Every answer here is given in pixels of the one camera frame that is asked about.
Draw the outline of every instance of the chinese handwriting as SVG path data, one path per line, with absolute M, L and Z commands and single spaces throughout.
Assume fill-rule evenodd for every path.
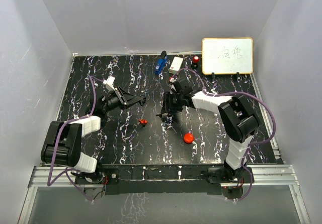
M 238 48 L 238 45 L 236 45 L 236 47 L 230 51 L 230 54 L 233 55 L 234 58 L 236 59 L 240 59 L 242 58 L 241 55 L 241 49 Z M 217 58 L 229 58 L 230 59 L 230 55 L 229 55 L 229 49 L 226 49 L 225 46 L 223 47 L 223 50 L 221 51 L 220 55 L 217 56 Z

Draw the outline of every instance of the whiteboard frame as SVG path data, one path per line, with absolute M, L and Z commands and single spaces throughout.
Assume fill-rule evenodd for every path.
M 253 71 L 254 71 L 254 41 L 253 41 L 253 38 L 252 37 L 238 37 L 238 38 L 204 38 L 202 41 L 201 41 L 201 48 L 202 48 L 202 73 L 205 74 L 205 75 L 210 75 L 211 73 L 205 73 L 203 71 L 203 41 L 205 39 L 251 39 L 252 40 L 252 71 L 251 72 L 239 72 L 239 74 L 252 74 Z M 215 73 L 215 74 L 237 74 L 236 73 Z

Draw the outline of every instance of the white padding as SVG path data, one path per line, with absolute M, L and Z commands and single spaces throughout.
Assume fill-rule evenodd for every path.
M 77 165 L 74 166 L 75 169 L 80 170 L 85 173 L 93 173 L 96 169 L 97 160 L 93 157 L 80 153 L 81 156 Z
M 115 88 L 113 86 L 114 80 L 115 80 L 115 77 L 110 76 L 107 78 L 107 80 L 103 81 L 103 84 L 105 85 L 108 91 L 115 91 Z
M 211 97 L 207 96 L 203 92 L 196 93 L 192 98 L 193 105 L 196 109 L 205 109 L 207 111 L 211 111 L 219 114 L 218 106 L 227 102 L 231 99 L 231 97 Z
M 236 170 L 242 166 L 242 158 L 245 155 L 248 144 L 251 142 L 253 136 L 246 138 L 245 142 L 240 143 L 229 139 L 229 149 L 228 155 L 226 158 L 227 164 L 232 167 L 233 170 Z
M 95 132 L 97 130 L 100 130 L 101 128 L 101 119 L 98 116 L 90 116 L 88 118 L 84 118 L 73 123 L 78 123 L 82 125 L 82 137 L 84 137 L 87 134 L 90 134 L 91 132 Z

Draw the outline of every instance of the small red object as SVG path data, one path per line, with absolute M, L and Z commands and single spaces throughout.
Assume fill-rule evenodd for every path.
M 195 137 L 191 133 L 186 133 L 183 137 L 183 140 L 185 141 L 185 143 L 191 144 L 193 140 L 195 140 Z
M 197 64 L 199 62 L 199 57 L 198 56 L 193 57 L 193 62 Z

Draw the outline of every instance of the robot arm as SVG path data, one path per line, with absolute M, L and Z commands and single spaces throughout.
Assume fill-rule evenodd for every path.
M 96 100 L 92 116 L 84 117 L 65 126 L 59 138 L 55 164 L 69 166 L 84 173 L 94 173 L 97 168 L 97 160 L 81 152 L 82 137 L 102 129 L 107 122 L 107 112 L 117 107 L 126 109 L 136 103 L 141 106 L 145 104 L 144 97 L 138 97 L 120 87 L 114 87 L 114 79 L 114 77 L 109 77 L 103 81 L 108 94 Z M 92 105 L 93 99 L 87 107 L 87 113 L 90 113 Z M 41 160 L 45 163 L 49 164 L 52 161 L 57 135 L 63 123 L 53 121 L 49 126 L 41 151 Z
M 193 91 L 187 78 L 180 78 L 173 81 L 171 92 L 164 92 L 159 116 L 181 112 L 183 106 L 205 109 L 220 115 L 229 136 L 229 152 L 224 166 L 230 168 L 231 177 L 235 176 L 246 162 L 245 153 L 260 125 L 258 116 L 245 96 L 209 96 L 203 91 Z

